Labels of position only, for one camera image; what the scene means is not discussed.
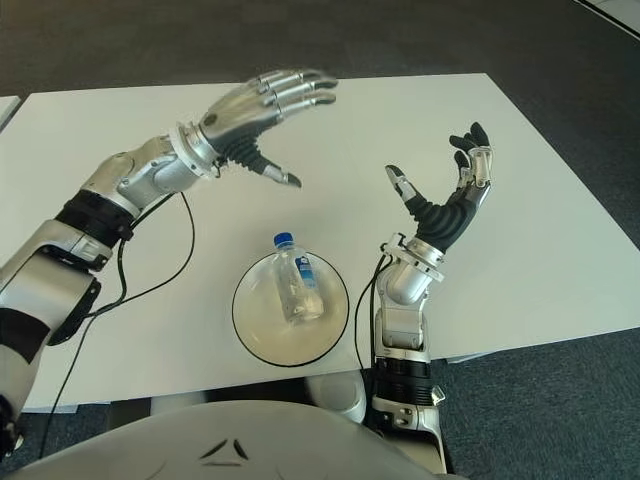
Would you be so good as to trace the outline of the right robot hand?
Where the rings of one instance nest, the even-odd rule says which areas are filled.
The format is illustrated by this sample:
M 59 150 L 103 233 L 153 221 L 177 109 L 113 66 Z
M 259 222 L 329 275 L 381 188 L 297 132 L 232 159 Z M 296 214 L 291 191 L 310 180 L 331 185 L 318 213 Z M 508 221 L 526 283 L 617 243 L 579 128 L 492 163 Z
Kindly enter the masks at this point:
M 469 227 L 492 186 L 493 150 L 480 123 L 472 123 L 462 136 L 450 136 L 449 143 L 455 149 L 458 182 L 442 204 L 423 196 L 399 167 L 385 167 L 391 185 L 417 223 L 415 237 L 441 253 Z

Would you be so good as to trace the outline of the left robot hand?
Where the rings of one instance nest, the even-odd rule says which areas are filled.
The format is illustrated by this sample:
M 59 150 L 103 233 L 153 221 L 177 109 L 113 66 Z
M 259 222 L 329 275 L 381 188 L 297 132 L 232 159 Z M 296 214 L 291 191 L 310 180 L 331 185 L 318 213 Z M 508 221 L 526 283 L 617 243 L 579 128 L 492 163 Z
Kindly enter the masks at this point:
M 338 80 L 315 69 L 261 74 L 217 100 L 199 122 L 209 145 L 227 162 L 300 189 L 301 180 L 265 157 L 258 138 L 285 119 L 336 101 Z

